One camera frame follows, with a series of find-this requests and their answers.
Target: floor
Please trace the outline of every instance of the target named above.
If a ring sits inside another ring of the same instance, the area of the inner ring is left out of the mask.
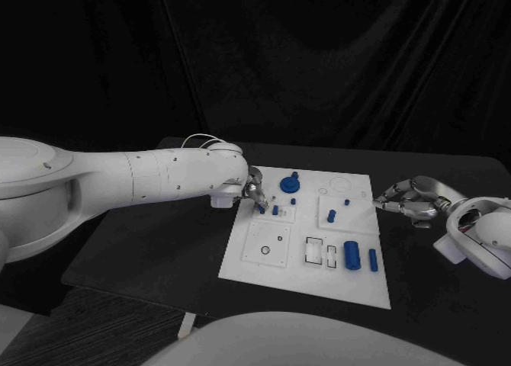
[[[0,366],[134,366],[178,339],[184,313],[75,288],[52,316],[33,315]],[[196,327],[213,319],[197,317]]]

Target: dark tabletop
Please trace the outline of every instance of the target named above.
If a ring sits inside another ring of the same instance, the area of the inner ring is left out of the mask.
[[[158,149],[181,146],[166,138]],[[200,146],[194,140],[189,147]],[[468,197],[511,198],[511,175],[479,156],[446,156],[238,143],[250,165],[367,174],[374,196],[428,175]],[[487,275],[467,260],[454,265],[433,248],[431,230],[379,211],[392,310],[220,279],[239,203],[214,209],[209,197],[111,210],[63,275],[63,282],[210,317],[289,311],[374,329],[465,364],[511,359],[511,278]]]

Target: white board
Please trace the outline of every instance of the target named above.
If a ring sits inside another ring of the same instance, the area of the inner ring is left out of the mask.
[[[390,309],[370,177],[258,168],[271,208],[261,214],[252,200],[240,202],[219,278]],[[301,188],[288,194],[279,184],[292,172],[299,173]],[[333,223],[330,210],[337,211]],[[322,264],[305,261],[307,238],[310,255],[321,256]],[[346,241],[358,242],[360,270],[346,268]],[[370,269],[370,249],[376,249],[377,272]]]

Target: table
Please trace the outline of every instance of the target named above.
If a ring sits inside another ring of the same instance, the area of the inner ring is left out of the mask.
[[[166,138],[158,149],[181,142]],[[428,175],[468,197],[511,198],[511,175],[492,158],[238,144],[252,165],[370,175],[374,195]],[[438,253],[432,244],[445,232],[443,218],[433,229],[418,230],[406,217],[379,211],[393,305],[382,310],[220,279],[235,216],[236,208],[213,209],[209,197],[111,210],[63,282],[214,318],[258,311],[325,316],[465,364],[511,359],[511,278],[492,278],[468,261],[454,265]]]

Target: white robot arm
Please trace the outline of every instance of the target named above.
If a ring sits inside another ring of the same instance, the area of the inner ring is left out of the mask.
[[[392,199],[403,193],[400,202]],[[439,213],[448,217],[448,233],[435,248],[454,264],[469,258],[497,278],[511,277],[511,200],[468,199],[436,179],[419,176],[395,184],[374,200],[374,206],[412,218],[419,228]]]
[[[265,208],[261,171],[242,149],[72,152],[0,137],[0,271],[39,254],[106,210],[212,196],[212,206],[252,198]]]

